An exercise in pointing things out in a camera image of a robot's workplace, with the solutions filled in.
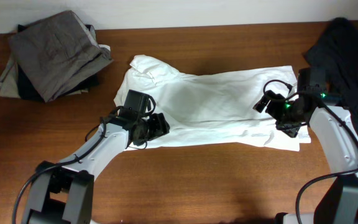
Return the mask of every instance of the black cloth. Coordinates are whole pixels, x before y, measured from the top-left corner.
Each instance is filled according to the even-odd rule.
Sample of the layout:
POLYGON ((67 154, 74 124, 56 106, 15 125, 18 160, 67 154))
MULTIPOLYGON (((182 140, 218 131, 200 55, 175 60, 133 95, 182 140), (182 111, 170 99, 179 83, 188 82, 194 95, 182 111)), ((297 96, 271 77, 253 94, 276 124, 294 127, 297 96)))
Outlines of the black cloth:
POLYGON ((358 135, 358 30, 347 19, 333 20, 305 59, 311 67, 326 71, 349 107, 358 135))
MULTIPOLYGON (((87 29, 91 29, 91 25, 85 25, 87 29)), ((26 30, 26 26, 18 25, 17 31, 22 32, 23 30, 26 30)), ((70 91, 60 95, 65 96, 67 94, 73 93, 77 90, 83 90, 85 88, 91 88, 94 86, 98 86, 98 76, 97 74, 94 74, 90 76, 89 78, 83 80, 81 83, 79 83, 76 87, 72 88, 70 91)), ((31 81, 29 78, 27 78, 27 75, 25 75, 23 69, 20 67, 19 64, 17 64, 17 89, 19 90, 19 96, 23 100, 32 100, 32 101, 38 101, 38 102, 44 102, 44 99, 39 95, 37 90, 34 88, 34 86, 31 84, 31 81)))

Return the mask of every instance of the white wall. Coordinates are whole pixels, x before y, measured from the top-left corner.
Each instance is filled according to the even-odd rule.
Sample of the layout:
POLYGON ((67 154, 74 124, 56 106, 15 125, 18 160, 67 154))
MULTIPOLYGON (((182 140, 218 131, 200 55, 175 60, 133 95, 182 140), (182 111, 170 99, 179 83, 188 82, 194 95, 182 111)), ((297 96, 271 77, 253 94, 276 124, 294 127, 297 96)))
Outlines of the white wall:
POLYGON ((0 33, 67 9, 96 29, 358 19, 358 0, 0 0, 0 33))

